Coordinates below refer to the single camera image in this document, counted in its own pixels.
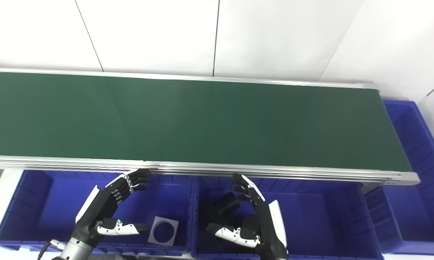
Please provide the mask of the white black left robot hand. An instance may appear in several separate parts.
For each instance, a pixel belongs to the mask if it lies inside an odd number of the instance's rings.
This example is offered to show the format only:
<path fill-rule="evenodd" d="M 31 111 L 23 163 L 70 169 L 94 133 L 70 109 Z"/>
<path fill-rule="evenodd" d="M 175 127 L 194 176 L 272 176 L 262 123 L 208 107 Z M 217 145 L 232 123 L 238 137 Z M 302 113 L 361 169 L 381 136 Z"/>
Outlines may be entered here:
<path fill-rule="evenodd" d="M 76 226 L 71 238 L 91 247 L 103 240 L 104 236 L 139 235 L 149 231 L 149 226 L 114 219 L 120 203 L 133 192 L 148 189 L 151 181 L 149 169 L 136 169 L 121 173 L 104 188 L 95 186 L 76 216 Z"/>

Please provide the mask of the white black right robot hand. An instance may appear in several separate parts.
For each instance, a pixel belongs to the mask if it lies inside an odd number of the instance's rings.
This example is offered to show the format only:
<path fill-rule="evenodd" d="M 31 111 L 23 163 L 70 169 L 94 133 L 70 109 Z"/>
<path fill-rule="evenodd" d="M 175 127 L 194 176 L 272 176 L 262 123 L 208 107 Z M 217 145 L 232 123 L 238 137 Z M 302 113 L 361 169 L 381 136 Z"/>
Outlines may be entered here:
<path fill-rule="evenodd" d="M 257 185 L 241 173 L 234 173 L 234 191 L 238 199 L 249 201 L 256 213 L 258 230 L 210 223 L 206 232 L 239 246 L 256 250 L 262 260 L 287 260 L 287 239 L 284 222 L 277 200 L 267 203 Z"/>

